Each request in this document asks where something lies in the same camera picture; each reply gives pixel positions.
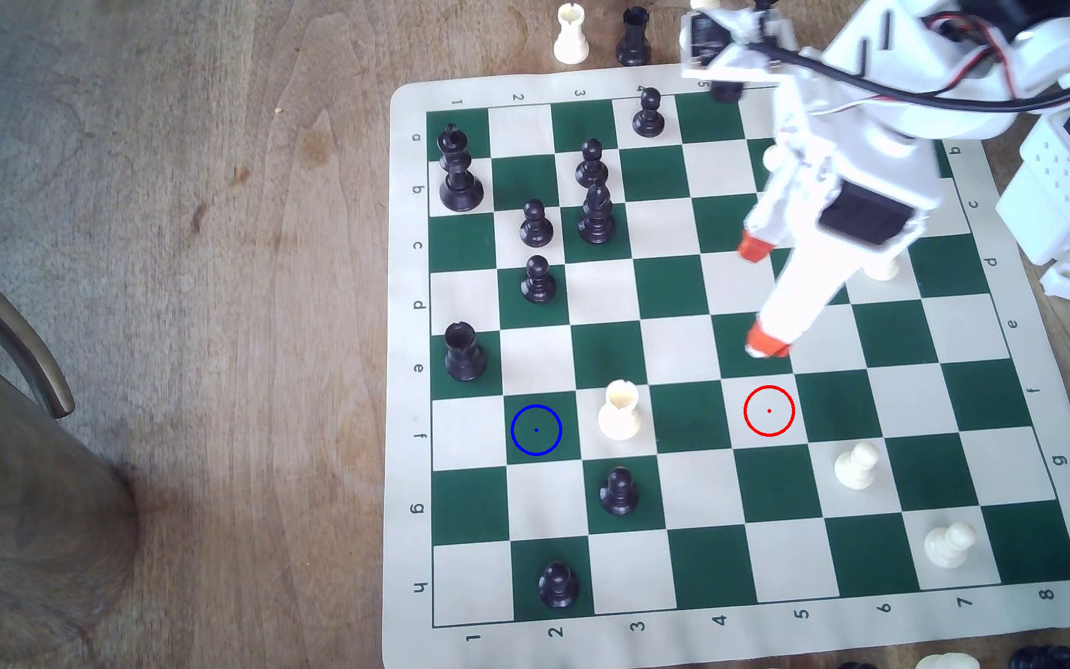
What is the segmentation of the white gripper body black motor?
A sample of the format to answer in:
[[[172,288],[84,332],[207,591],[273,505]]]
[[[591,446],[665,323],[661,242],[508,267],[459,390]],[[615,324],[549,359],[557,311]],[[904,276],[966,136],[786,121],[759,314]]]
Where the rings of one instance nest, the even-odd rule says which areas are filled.
[[[887,125],[877,95],[809,69],[778,64],[775,75],[775,145],[796,147],[814,168],[807,198],[789,209],[794,247],[846,250],[851,275],[895,278],[898,256],[942,201],[932,143]]]

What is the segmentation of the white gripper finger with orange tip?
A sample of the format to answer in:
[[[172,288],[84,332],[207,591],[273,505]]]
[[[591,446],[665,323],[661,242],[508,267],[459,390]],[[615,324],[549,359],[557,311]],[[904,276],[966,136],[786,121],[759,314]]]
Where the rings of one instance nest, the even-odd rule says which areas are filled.
[[[851,275],[846,250],[795,247],[746,339],[751,358],[785,358]]]
[[[738,255],[750,263],[760,262],[791,231],[792,201],[807,198],[814,185],[813,165],[806,163],[792,145],[771,145],[763,153],[769,177],[756,206],[744,218]]]

